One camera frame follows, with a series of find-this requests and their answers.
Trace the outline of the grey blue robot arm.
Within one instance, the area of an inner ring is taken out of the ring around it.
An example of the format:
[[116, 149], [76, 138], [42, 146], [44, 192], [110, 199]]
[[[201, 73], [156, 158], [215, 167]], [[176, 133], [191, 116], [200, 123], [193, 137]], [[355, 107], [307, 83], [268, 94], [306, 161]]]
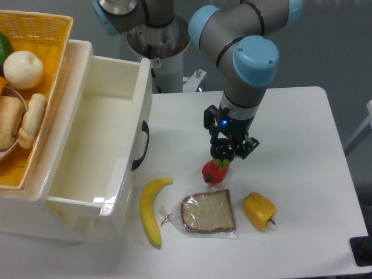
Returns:
[[219, 106], [204, 112], [212, 158], [246, 158], [259, 141], [249, 136], [267, 87], [275, 78], [279, 51], [266, 35], [297, 21], [302, 1], [241, 1], [223, 12], [199, 8], [186, 22], [173, 1], [94, 1], [98, 19], [110, 35], [126, 33], [130, 48], [153, 61], [152, 76], [169, 58], [193, 42], [223, 73], [227, 83]]

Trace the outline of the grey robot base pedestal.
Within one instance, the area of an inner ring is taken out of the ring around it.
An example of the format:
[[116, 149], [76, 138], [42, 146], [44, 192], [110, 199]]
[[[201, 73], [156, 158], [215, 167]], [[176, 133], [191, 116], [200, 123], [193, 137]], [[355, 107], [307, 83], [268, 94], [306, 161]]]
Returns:
[[127, 42], [138, 59], [150, 60], [154, 93], [183, 91], [184, 52], [190, 43], [188, 23], [175, 15], [165, 27], [141, 24], [127, 32]]

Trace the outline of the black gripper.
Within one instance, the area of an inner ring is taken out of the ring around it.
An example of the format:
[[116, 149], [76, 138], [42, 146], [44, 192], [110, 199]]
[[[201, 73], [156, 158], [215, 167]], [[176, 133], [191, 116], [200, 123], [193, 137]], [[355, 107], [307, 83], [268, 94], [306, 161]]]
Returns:
[[204, 128], [209, 131], [210, 143], [214, 144], [221, 132], [230, 141], [235, 156], [245, 159], [252, 151], [259, 146], [256, 138], [249, 137], [249, 128], [254, 117], [240, 120], [232, 114], [228, 107], [217, 109], [210, 105], [203, 113]]

